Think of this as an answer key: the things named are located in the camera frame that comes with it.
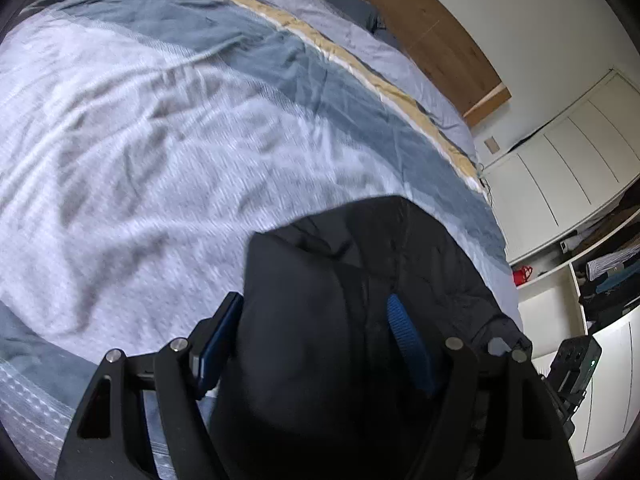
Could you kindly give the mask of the black puffer down jacket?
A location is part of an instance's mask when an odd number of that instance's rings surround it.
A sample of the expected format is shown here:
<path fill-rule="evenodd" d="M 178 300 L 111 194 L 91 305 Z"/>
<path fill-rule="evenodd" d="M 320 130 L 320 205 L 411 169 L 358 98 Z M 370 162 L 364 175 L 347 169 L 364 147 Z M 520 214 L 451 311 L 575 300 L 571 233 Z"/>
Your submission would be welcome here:
<path fill-rule="evenodd" d="M 393 294 L 433 392 L 390 330 Z M 250 239 L 210 432 L 233 479 L 573 479 L 531 353 L 441 223 L 360 200 Z"/>

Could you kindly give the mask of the hanging clothes in wardrobe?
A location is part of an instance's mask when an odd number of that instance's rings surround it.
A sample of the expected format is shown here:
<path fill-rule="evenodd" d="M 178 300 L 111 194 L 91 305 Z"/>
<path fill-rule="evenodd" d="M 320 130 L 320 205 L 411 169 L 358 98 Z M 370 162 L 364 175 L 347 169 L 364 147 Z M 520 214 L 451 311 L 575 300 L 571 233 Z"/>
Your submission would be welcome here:
<path fill-rule="evenodd" d="M 578 284 L 588 332 L 597 333 L 639 305 L 639 192 L 631 188 L 560 241 Z"/>

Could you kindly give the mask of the red object in wardrobe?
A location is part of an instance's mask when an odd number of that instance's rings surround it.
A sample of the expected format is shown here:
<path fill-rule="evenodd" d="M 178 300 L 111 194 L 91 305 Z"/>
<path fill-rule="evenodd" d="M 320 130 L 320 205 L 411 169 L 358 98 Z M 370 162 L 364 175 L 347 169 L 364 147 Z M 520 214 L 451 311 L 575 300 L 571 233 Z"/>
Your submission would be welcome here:
<path fill-rule="evenodd" d="M 534 269 L 531 266 L 520 266 L 512 272 L 513 281 L 516 287 L 526 284 L 532 277 Z"/>

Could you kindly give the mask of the white wardrobe with open shelves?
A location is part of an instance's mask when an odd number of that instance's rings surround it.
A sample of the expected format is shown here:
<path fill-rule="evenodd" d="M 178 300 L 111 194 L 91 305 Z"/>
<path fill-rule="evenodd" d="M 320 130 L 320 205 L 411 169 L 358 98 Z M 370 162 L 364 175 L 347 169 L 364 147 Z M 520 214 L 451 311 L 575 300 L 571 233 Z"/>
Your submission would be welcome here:
<path fill-rule="evenodd" d="M 533 270 L 518 310 L 538 370 L 548 373 L 566 338 L 593 334 L 602 348 L 570 438 L 579 477 L 597 477 L 638 420 L 639 301 L 596 330 L 579 297 L 586 263 L 639 221 L 637 206 L 614 212 L 639 180 L 638 86 L 612 70 L 484 176 L 506 260 Z"/>

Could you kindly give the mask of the wooden bed headboard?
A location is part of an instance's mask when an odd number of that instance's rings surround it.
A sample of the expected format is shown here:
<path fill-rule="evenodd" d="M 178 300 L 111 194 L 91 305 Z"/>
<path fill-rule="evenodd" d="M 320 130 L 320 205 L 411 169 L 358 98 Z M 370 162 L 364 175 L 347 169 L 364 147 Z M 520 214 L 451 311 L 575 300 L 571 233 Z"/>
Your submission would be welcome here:
<path fill-rule="evenodd" d="M 483 51 L 439 0 L 367 1 L 468 126 L 477 126 L 511 99 Z"/>

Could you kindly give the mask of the striped duvet on bed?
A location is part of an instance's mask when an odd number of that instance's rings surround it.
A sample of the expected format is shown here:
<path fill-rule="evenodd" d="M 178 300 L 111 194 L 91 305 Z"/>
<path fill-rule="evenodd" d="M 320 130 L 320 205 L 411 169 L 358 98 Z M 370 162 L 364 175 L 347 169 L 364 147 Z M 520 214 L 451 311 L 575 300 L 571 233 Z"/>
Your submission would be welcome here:
<path fill-rule="evenodd" d="M 1 44 L 1 420 L 43 479 L 96 364 L 242 284 L 256 231 L 401 195 L 507 315 L 470 130 L 322 0 L 38 0 Z"/>

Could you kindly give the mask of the blue striped pillow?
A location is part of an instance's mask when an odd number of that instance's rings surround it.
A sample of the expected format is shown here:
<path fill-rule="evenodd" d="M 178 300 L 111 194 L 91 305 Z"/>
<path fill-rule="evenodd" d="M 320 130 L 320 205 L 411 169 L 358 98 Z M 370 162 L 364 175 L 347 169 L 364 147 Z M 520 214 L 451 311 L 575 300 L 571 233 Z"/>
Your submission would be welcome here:
<path fill-rule="evenodd" d="M 397 50 L 400 42 L 387 28 L 382 14 L 376 6 L 367 0 L 323 0 L 337 10 L 343 18 L 348 18 L 356 25 L 370 32 L 372 36 L 389 44 Z"/>

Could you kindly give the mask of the beige wall switch plate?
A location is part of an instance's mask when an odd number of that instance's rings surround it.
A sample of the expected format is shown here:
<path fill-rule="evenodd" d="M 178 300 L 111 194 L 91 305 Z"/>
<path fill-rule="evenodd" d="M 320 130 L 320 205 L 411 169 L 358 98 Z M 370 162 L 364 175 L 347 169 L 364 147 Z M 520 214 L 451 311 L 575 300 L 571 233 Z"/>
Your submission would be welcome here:
<path fill-rule="evenodd" d="M 484 140 L 484 144 L 491 155 L 498 154 L 501 150 L 500 145 L 493 136 L 488 136 L 488 138 Z"/>

